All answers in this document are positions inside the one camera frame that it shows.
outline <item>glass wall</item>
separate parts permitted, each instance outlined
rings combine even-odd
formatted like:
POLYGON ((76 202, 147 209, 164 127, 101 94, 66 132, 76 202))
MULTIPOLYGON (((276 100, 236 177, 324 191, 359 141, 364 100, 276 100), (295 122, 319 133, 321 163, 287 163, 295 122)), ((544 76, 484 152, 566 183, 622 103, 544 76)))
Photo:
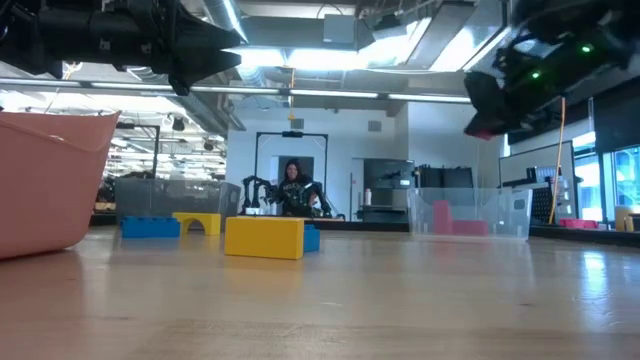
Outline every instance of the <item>glass wall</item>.
POLYGON ((580 218, 602 221, 600 198, 600 164, 596 154, 575 160, 575 173, 582 181, 578 183, 578 206, 580 218))
POLYGON ((579 216, 584 220, 602 221, 600 164, 595 152, 596 134, 591 131, 573 139, 575 175, 578 177, 579 216))
POLYGON ((613 154, 616 205, 640 205, 640 147, 613 154))

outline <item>clear plastic bin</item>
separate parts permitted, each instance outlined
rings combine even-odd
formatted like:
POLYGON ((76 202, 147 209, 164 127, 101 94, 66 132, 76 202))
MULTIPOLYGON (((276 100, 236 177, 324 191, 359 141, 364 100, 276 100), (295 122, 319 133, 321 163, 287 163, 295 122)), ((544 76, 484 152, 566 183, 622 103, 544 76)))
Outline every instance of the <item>clear plastic bin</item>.
POLYGON ((238 215, 240 187, 202 180, 116 179, 116 214, 170 217, 174 212, 238 215))
POLYGON ((413 234, 529 238, 531 189, 411 189, 413 234))

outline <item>pink plastic bin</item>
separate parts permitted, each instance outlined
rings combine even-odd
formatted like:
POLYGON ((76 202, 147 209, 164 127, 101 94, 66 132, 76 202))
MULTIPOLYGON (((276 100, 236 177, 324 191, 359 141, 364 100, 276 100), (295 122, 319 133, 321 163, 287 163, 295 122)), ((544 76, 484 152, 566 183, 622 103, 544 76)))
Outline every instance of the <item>pink plastic bin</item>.
POLYGON ((0 259, 82 240, 119 115, 0 112, 0 259))

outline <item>pink block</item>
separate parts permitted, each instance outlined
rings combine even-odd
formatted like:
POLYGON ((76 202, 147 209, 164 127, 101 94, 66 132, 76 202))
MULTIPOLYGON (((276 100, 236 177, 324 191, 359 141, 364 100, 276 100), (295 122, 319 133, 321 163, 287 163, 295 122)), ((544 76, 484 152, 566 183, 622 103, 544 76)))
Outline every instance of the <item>pink block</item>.
POLYGON ((560 219, 558 223, 560 226, 564 226, 571 229, 597 229, 598 228, 598 222, 594 220, 560 219))
POLYGON ((489 223, 482 220, 456 220, 453 222, 455 235, 489 236, 489 223))
POLYGON ((453 233, 453 216, 447 200, 438 200, 433 203, 433 232, 437 235, 453 233))

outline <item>blue lego brick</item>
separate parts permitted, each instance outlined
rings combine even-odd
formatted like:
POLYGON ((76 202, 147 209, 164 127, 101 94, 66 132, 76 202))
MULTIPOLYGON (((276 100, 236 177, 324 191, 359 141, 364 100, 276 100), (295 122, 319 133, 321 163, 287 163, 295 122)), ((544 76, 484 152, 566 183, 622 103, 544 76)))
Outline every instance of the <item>blue lego brick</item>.
POLYGON ((169 217, 127 216, 120 229, 122 238, 180 238, 180 222, 169 217))
POLYGON ((320 232, 313 225, 304 226, 304 252, 320 250, 320 232))

